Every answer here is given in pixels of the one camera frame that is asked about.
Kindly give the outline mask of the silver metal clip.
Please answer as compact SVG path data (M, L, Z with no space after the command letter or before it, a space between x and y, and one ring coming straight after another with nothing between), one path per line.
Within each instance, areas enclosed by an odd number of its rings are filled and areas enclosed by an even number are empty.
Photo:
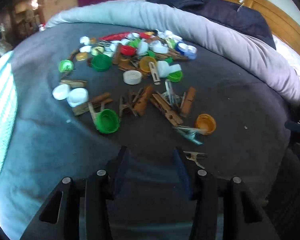
M206 153L184 151L184 154L187 160L194 161L198 167L205 169L200 161L207 158L208 155Z

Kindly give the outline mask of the orange bottle cap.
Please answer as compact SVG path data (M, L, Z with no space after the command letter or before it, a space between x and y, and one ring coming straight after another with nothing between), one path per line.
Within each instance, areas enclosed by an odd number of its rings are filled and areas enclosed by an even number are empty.
M216 121L209 114L200 114L195 122L195 128L206 130L206 134L212 134L216 129Z

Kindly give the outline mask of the teal metal clip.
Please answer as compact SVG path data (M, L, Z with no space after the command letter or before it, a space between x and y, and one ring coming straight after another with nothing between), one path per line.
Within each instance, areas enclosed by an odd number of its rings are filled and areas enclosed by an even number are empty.
M196 139L197 134L206 135L207 130L206 129L200 129L200 128L193 128L188 126L177 126L173 128L177 133L179 133L181 136L183 136L188 141L196 144L196 145L202 145L203 143Z

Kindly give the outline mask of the green bottle cap front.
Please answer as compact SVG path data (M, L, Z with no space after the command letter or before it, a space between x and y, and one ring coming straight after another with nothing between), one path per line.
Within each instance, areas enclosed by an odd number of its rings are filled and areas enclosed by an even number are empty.
M116 132L120 127L119 116L111 109L104 109L96 114L96 129L103 134Z

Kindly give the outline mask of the grey rolled quilt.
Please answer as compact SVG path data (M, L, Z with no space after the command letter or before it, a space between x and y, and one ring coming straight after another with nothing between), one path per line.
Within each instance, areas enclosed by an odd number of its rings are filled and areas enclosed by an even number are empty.
M221 55L254 74L287 102L300 104L300 80L294 68L274 48L258 38L244 35L203 16L150 3L115 0L63 10L46 23L100 23L138 29L170 30Z

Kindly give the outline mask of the white ribbed bottle cap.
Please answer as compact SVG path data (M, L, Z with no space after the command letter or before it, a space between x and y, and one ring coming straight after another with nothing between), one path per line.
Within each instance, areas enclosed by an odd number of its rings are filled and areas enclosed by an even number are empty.
M71 90L66 98L71 108L77 107L89 101L89 93L85 88Z

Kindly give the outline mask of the white bottle cap left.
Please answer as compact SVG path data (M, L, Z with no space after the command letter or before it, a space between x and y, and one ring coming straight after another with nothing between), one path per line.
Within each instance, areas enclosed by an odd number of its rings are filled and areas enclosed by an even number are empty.
M54 99L61 101L68 97L70 93L70 86L68 84L61 84L55 87L52 91Z

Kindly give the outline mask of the white bottle cap middle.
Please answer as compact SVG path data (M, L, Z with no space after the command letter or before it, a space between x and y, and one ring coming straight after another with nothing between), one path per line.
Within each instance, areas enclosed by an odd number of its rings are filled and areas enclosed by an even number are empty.
M142 81L142 74L137 70L128 70L123 74L123 81L128 85L137 85Z

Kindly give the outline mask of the small green bottle cap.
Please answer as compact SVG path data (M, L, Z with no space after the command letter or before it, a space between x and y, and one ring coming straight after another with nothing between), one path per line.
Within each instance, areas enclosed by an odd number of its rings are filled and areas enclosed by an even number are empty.
M183 72L181 70L177 72L173 72L171 74L168 74L167 78L171 82L180 82L183 78Z

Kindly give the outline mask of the wooden headboard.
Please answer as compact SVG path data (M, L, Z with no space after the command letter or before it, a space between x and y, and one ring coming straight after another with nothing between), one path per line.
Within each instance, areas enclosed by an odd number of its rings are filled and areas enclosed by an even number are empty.
M238 3L239 0L225 0ZM267 0L244 0L244 6L262 14L272 33L300 55L300 25Z

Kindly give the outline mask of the dark green bottle cap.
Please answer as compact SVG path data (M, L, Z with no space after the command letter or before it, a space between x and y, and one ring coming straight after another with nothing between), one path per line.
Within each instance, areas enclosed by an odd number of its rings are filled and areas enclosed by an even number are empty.
M104 72L112 66L112 59L107 55L99 54L92 58L90 65L97 72Z

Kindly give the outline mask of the yellow bottle cap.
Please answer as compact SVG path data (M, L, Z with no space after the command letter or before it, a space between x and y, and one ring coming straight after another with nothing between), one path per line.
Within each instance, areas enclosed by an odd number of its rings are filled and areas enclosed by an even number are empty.
M145 72L145 73L150 73L150 67L149 67L149 63L154 63L156 64L156 59L151 57L151 56L144 56L140 62L139 62L139 67L141 69L141 71Z

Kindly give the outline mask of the light green bottle cap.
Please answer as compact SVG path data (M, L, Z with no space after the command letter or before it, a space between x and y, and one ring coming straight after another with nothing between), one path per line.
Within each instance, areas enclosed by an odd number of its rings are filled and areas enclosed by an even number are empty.
M71 60L62 60L59 63L58 70L60 73L71 72L74 69L74 64Z

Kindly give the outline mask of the red bottle cap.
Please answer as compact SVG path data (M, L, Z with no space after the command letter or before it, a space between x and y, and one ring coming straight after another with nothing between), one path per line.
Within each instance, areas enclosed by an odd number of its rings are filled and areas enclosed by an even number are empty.
M134 56L136 54L136 48L128 45L122 45L120 48L120 53L126 56Z

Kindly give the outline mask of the blue bottle cap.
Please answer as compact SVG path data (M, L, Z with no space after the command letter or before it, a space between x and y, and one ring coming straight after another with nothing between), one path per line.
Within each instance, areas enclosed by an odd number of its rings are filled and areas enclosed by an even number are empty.
M183 42L178 42L175 46L175 50L191 60L194 60L197 57L197 48Z

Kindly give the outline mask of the turquoise plastic basket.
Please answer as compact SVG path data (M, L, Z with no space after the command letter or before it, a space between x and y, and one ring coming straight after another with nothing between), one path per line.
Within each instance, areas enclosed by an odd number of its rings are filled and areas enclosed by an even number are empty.
M0 58L0 173L12 136L18 109L18 96L12 74L13 51Z

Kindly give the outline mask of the red plastic chili toy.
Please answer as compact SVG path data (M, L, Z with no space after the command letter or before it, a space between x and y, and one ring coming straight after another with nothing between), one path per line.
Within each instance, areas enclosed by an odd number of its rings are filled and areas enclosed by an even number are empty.
M117 33L117 34L110 34L104 37L100 37L99 40L102 41L115 41L115 40L121 40L126 38L130 34L129 31L127 32L122 32L122 33Z

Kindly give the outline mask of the navy blue blanket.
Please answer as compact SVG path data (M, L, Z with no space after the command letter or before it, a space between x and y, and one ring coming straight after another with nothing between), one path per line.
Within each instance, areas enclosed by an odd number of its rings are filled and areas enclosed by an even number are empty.
M275 42L266 20L260 12L225 0L147 0L151 3L203 16L212 22L258 38L275 49Z

